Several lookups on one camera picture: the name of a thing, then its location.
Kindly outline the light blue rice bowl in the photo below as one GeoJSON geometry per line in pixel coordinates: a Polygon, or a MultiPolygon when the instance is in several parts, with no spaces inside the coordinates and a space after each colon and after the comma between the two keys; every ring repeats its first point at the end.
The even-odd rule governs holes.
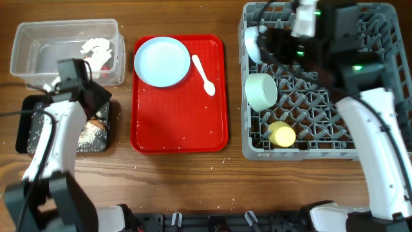
{"type": "Polygon", "coordinates": [[[248,52],[250,59],[256,64],[262,63],[261,53],[257,44],[258,35],[259,33],[265,33],[266,31],[267,27],[261,25],[248,27],[244,33],[246,51],[248,52]]]}

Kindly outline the light green bowl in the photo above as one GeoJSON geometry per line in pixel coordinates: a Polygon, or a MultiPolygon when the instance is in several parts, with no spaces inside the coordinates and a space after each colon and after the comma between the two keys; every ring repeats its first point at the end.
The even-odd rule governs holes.
{"type": "Polygon", "coordinates": [[[254,111],[269,109],[277,102],[276,82],[267,73],[252,73],[245,81],[245,95],[254,111]]]}

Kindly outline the white plastic spoon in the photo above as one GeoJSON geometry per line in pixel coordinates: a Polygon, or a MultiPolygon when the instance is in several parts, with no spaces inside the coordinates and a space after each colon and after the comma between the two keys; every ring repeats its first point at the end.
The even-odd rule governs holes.
{"type": "Polygon", "coordinates": [[[192,55],[191,59],[203,80],[203,89],[209,96],[215,96],[216,94],[215,85],[210,80],[208,80],[205,74],[205,71],[203,69],[202,63],[200,61],[200,58],[197,55],[192,55]]]}

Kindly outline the yellow plastic cup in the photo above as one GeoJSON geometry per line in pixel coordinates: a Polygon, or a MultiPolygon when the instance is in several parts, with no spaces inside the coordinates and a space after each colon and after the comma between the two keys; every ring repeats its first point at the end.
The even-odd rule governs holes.
{"type": "Polygon", "coordinates": [[[287,148],[296,140],[295,131],[289,124],[283,121],[273,122],[269,125],[268,131],[270,131],[269,141],[276,146],[287,148]]]}

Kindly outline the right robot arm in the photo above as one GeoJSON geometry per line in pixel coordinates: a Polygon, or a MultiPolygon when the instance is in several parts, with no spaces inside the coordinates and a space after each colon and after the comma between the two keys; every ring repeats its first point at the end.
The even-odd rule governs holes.
{"type": "Polygon", "coordinates": [[[294,3],[290,31],[269,29],[257,36],[261,58],[288,70],[298,63],[317,72],[359,154],[369,206],[351,208],[332,201],[309,210],[315,231],[410,231],[411,160],[395,112],[389,74],[382,57],[361,50],[360,8],[350,1],[294,3]]]}

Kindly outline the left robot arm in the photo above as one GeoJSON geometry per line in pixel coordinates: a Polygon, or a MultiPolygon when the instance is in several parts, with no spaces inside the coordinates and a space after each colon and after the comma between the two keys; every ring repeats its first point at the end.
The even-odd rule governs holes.
{"type": "Polygon", "coordinates": [[[5,189],[16,231],[143,231],[126,204],[96,208],[74,177],[80,134],[111,93],[92,79],[83,59],[57,63],[60,82],[46,93],[41,136],[21,183],[5,189]]]}

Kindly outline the grey dishwasher rack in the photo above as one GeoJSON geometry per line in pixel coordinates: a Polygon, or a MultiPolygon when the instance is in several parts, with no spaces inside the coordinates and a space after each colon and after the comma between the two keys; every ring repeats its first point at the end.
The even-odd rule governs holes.
{"type": "MultiPolygon", "coordinates": [[[[261,112],[254,111],[242,96],[242,152],[250,160],[351,159],[358,154],[349,130],[337,113],[325,89],[293,78],[274,64],[256,64],[248,54],[247,32],[254,29],[263,2],[244,5],[238,27],[241,80],[253,73],[267,73],[277,86],[276,104],[261,112]],[[289,148],[279,148],[269,139],[268,127],[283,121],[296,132],[289,148]]],[[[361,3],[358,30],[361,50],[376,52],[388,66],[395,96],[398,124],[407,149],[411,149],[411,74],[404,49],[398,17],[389,3],[361,3]]]]}

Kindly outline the black plastic tray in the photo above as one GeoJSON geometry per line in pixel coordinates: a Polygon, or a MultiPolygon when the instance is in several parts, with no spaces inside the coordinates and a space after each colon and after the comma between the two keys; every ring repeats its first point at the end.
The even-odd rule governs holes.
{"type": "MultiPolygon", "coordinates": [[[[23,101],[22,110],[33,110],[36,108],[42,109],[42,106],[46,100],[46,97],[43,95],[29,95],[23,101]]],[[[15,149],[18,153],[27,153],[27,145],[28,145],[28,136],[30,126],[32,125],[32,113],[31,115],[22,115],[20,117],[19,122],[19,129],[17,133],[17,139],[15,144],[15,149]]]]}

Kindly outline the clear plastic bin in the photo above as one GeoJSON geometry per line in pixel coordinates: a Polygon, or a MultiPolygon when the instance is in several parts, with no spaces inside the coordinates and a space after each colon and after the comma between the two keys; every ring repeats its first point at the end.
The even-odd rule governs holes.
{"type": "Polygon", "coordinates": [[[45,21],[22,23],[18,26],[10,73],[46,91],[54,89],[60,81],[57,63],[66,59],[82,59],[81,46],[93,38],[111,41],[113,66],[99,79],[93,78],[91,66],[86,62],[88,76],[101,86],[119,85],[124,81],[125,42],[114,19],[86,19],[71,21],[45,21]]]}

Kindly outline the large light blue plate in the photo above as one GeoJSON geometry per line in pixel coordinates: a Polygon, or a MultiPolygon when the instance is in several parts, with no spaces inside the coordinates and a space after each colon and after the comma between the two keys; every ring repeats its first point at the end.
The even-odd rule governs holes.
{"type": "Polygon", "coordinates": [[[187,75],[191,57],[186,46],[172,37],[154,37],[136,51],[135,73],[144,83],[157,88],[178,84],[187,75]]]}

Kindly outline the red serving tray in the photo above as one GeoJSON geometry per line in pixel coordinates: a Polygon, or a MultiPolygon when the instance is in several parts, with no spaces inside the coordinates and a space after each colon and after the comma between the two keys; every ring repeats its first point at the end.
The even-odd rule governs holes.
{"type": "Polygon", "coordinates": [[[223,42],[215,35],[145,36],[134,48],[154,37],[182,42],[190,57],[200,58],[215,96],[203,89],[203,80],[191,59],[187,75],[178,84],[152,87],[138,78],[133,61],[130,142],[143,154],[196,153],[221,150],[229,139],[227,85],[223,42]]]}

